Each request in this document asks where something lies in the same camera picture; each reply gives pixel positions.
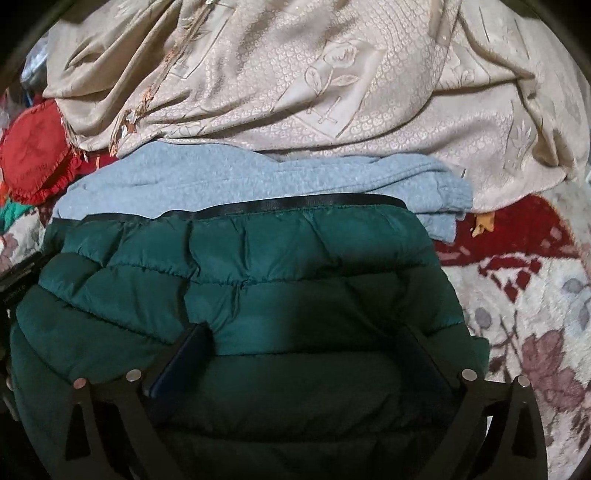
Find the floral blanket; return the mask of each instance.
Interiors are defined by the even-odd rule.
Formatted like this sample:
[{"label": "floral blanket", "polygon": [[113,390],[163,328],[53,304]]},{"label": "floral blanket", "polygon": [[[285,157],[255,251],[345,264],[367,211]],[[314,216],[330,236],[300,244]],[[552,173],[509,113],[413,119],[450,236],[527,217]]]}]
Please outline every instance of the floral blanket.
[{"label": "floral blanket", "polygon": [[537,196],[497,211],[494,232],[472,238],[474,221],[469,215],[460,222],[454,245],[437,243],[437,252],[468,328],[492,345],[488,377],[510,381],[523,373],[531,380],[549,478],[567,479],[591,437],[591,285],[584,245],[569,221]]},{"label": "floral blanket", "polygon": [[52,208],[42,205],[29,210],[0,236],[0,274],[41,248]]}]

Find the wrinkled fabric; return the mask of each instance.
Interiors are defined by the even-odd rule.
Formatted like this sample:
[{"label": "wrinkled fabric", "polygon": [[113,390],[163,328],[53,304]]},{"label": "wrinkled fabric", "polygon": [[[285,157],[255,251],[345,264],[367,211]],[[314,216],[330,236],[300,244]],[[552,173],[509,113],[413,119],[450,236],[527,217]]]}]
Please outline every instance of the wrinkled fabric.
[{"label": "wrinkled fabric", "polygon": [[188,478],[414,478],[446,426],[406,400],[417,366],[389,351],[398,327],[458,372],[488,364],[416,217],[378,204],[198,218],[49,226],[57,255],[11,332],[18,410],[49,472],[76,378],[145,370],[201,323],[215,354],[158,429]]},{"label": "wrinkled fabric", "polygon": [[84,177],[117,161],[117,158],[108,153],[85,153],[83,156],[84,160],[80,162],[80,166],[76,169],[76,177]]},{"label": "wrinkled fabric", "polygon": [[6,205],[6,202],[8,200],[8,192],[8,186],[3,181],[0,181],[0,207],[4,207],[4,205]]},{"label": "wrinkled fabric", "polygon": [[0,233],[8,230],[17,218],[33,208],[33,205],[23,205],[8,199],[4,206],[0,208]]},{"label": "wrinkled fabric", "polygon": [[201,25],[203,8],[83,1],[52,28],[45,95],[80,148],[429,153],[472,182],[478,212],[583,180],[589,84],[501,0],[227,0]]},{"label": "wrinkled fabric", "polygon": [[79,165],[54,100],[23,112],[0,144],[4,183],[17,202],[41,205],[67,188]]},{"label": "wrinkled fabric", "polygon": [[53,215],[94,213],[155,218],[169,210],[319,193],[379,193],[403,200],[429,235],[453,241],[456,219],[472,207],[470,184],[426,155],[277,162],[228,145],[152,142],[124,161],[71,185]]}]

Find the silver bolt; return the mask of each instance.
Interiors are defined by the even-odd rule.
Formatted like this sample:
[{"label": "silver bolt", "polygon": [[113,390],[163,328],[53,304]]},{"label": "silver bolt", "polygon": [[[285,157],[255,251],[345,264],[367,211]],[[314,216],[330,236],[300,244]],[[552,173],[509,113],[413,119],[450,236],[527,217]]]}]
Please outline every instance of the silver bolt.
[{"label": "silver bolt", "polygon": [[462,378],[466,381],[474,382],[478,378],[478,374],[470,368],[465,368],[462,370]]},{"label": "silver bolt", "polygon": [[520,375],[517,377],[517,383],[521,385],[523,388],[527,388],[531,385],[530,379],[527,378],[525,375]]},{"label": "silver bolt", "polygon": [[137,382],[140,378],[142,378],[142,371],[138,370],[137,368],[129,370],[125,376],[125,379],[128,382]]},{"label": "silver bolt", "polygon": [[86,379],[85,378],[78,378],[74,380],[74,388],[80,390],[86,386]]}]

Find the light blue fleece blanket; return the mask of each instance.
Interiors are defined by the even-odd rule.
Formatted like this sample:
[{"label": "light blue fleece blanket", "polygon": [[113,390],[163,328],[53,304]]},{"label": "light blue fleece blanket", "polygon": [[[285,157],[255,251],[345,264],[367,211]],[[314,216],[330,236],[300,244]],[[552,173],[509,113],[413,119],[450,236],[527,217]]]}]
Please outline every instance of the light blue fleece blanket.
[{"label": "light blue fleece blanket", "polygon": [[151,142],[70,186],[53,216],[94,213],[155,218],[224,203],[320,193],[379,193],[403,200],[429,235],[452,242],[472,207],[470,184],[435,158],[398,154],[275,161],[228,145]]}]

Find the green fabric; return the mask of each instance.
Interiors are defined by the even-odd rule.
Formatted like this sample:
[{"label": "green fabric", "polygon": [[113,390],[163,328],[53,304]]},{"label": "green fabric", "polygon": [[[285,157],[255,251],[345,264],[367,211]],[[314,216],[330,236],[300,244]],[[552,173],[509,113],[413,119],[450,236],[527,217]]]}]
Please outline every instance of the green fabric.
[{"label": "green fabric", "polygon": [[401,401],[401,323],[458,370],[488,354],[418,219],[388,205],[57,222],[11,332],[24,426],[53,471],[69,385],[146,368],[190,323],[215,356],[159,430],[190,478],[411,478],[444,435]]},{"label": "green fabric", "polygon": [[7,199],[4,207],[0,208],[0,232],[8,230],[17,218],[33,208],[33,205],[23,205]]}]

